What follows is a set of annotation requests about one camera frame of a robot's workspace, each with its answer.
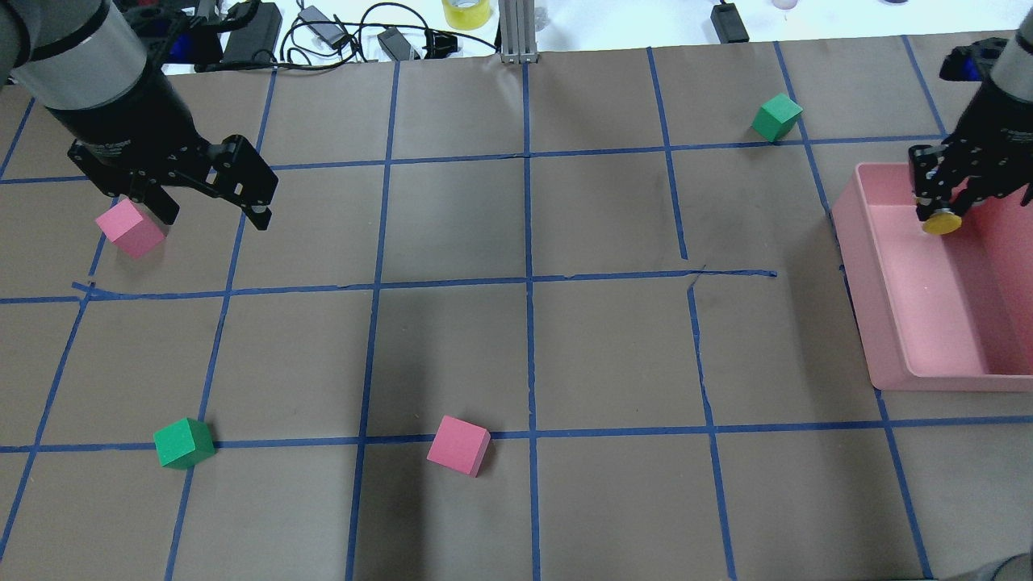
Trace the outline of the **green cube near left arm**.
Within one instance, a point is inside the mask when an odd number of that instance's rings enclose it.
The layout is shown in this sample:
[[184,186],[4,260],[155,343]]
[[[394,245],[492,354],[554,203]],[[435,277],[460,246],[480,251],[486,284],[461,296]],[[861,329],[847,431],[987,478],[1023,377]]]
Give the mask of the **green cube near left arm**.
[[153,442],[160,466],[188,470],[216,454],[210,427],[201,420],[183,418],[157,430]]

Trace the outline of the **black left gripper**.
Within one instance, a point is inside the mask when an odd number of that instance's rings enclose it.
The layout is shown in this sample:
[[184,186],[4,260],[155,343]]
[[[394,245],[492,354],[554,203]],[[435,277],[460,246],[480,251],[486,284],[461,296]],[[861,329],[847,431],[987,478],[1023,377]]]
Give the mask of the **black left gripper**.
[[143,203],[173,225],[180,206],[166,186],[209,190],[240,208],[258,231],[272,220],[279,177],[241,135],[207,142],[167,77],[142,77],[125,94],[98,108],[68,111],[75,143],[68,155],[107,196]]

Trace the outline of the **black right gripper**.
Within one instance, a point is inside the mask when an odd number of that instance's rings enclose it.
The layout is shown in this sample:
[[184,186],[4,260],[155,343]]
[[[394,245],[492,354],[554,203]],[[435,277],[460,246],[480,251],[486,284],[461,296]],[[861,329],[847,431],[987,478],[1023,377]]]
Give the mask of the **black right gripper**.
[[1018,190],[1019,205],[1029,206],[1031,122],[1030,100],[1006,93],[988,77],[944,144],[909,147],[918,219],[937,212],[964,217],[977,203]]

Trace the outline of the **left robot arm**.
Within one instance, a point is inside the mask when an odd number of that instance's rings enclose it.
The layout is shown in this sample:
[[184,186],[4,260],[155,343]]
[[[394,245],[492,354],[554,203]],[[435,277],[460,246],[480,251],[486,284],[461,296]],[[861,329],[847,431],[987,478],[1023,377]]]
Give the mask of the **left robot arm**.
[[113,1],[4,1],[2,74],[73,136],[68,158],[108,198],[163,224],[167,187],[223,198],[265,231],[279,179],[246,137],[214,144],[163,73],[171,40],[147,45]]

